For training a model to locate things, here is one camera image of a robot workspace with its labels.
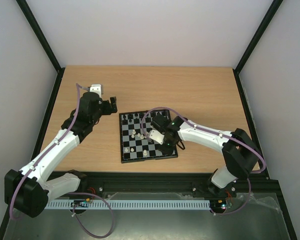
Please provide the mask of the black magnetic chess board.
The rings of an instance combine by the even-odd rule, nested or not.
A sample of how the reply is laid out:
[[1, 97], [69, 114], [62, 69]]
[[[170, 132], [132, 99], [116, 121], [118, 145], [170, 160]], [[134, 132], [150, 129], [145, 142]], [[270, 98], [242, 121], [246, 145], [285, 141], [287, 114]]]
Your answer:
[[[151, 122], [146, 123], [145, 120], [141, 120], [140, 123], [123, 124], [119, 116], [120, 161], [122, 164], [178, 157], [176, 148], [172, 155], [162, 154], [158, 150], [160, 144], [146, 137], [151, 130]], [[143, 150], [147, 150], [147, 156], [143, 155]]]

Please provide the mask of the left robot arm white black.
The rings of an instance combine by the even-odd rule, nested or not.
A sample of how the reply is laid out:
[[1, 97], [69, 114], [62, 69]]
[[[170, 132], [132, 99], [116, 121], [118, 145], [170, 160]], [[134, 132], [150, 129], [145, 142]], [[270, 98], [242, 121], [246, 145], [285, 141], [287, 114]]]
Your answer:
[[17, 209], [35, 218], [54, 199], [88, 188], [87, 176], [77, 170], [49, 180], [59, 163], [89, 135], [101, 116], [118, 111], [116, 97], [102, 100], [96, 92], [79, 95], [77, 106], [61, 125], [50, 144], [19, 171], [11, 169], [4, 177], [4, 201], [9, 211]]

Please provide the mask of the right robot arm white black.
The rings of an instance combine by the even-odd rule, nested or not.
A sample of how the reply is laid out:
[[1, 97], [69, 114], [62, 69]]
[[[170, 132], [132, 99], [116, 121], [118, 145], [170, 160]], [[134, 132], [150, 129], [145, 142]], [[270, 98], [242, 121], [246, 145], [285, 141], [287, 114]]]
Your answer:
[[191, 120], [176, 116], [173, 120], [157, 114], [151, 122], [148, 137], [159, 143], [159, 151], [171, 155], [179, 143], [192, 142], [223, 155], [225, 166], [216, 169], [205, 184], [214, 196], [223, 193], [228, 184], [245, 180], [259, 161], [260, 151], [248, 134], [237, 128], [223, 131], [199, 125]]

